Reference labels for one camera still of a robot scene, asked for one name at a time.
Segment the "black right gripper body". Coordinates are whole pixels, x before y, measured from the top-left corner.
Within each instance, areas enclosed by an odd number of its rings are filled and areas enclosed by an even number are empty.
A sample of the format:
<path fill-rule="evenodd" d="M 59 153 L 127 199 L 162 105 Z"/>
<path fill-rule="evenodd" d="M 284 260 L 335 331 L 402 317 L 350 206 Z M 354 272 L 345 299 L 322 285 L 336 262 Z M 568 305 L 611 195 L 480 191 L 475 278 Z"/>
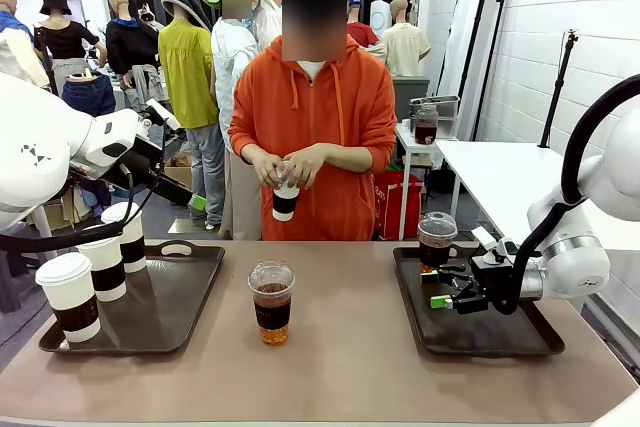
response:
<path fill-rule="evenodd" d="M 471 257 L 470 263 L 479 290 L 489 303 L 503 315 L 513 314 L 516 310 L 513 265 L 506 258 L 500 257 L 499 262 L 488 262 L 483 256 Z"/>

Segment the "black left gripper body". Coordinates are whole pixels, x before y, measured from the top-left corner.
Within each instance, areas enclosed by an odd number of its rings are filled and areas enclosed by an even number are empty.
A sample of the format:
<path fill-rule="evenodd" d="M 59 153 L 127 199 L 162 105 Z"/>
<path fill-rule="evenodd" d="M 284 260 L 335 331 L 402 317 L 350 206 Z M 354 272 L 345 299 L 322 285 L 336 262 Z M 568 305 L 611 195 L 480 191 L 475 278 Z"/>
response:
<path fill-rule="evenodd" d="M 162 151 L 158 146 L 145 139 L 136 139 L 133 147 L 115 163 L 115 185 L 129 189 L 128 177 L 121 169 L 124 166 L 132 176 L 133 187 L 144 185 L 160 191 L 169 183 L 169 178 L 160 168 L 162 160 Z"/>

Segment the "person right hand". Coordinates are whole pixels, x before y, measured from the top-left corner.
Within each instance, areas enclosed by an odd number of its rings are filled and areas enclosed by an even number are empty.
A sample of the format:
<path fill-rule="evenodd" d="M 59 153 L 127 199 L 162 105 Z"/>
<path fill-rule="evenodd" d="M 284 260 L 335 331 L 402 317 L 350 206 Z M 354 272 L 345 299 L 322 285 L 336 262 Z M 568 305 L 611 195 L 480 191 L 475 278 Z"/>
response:
<path fill-rule="evenodd" d="M 246 147 L 246 158 L 253 165 L 256 175 L 262 184 L 274 189 L 278 189 L 282 185 L 278 172 L 283 172 L 285 166 L 279 156 L 268 153 L 261 147 L 251 144 Z"/>

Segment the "person left hand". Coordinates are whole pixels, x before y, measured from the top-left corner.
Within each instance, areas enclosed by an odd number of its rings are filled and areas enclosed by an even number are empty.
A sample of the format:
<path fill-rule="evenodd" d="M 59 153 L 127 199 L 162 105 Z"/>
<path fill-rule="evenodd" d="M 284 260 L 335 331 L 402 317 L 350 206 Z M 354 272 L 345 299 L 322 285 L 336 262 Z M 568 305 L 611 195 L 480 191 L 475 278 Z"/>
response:
<path fill-rule="evenodd" d="M 282 182 L 299 189 L 311 187 L 327 158 L 325 144 L 316 143 L 288 154 L 284 159 Z"/>

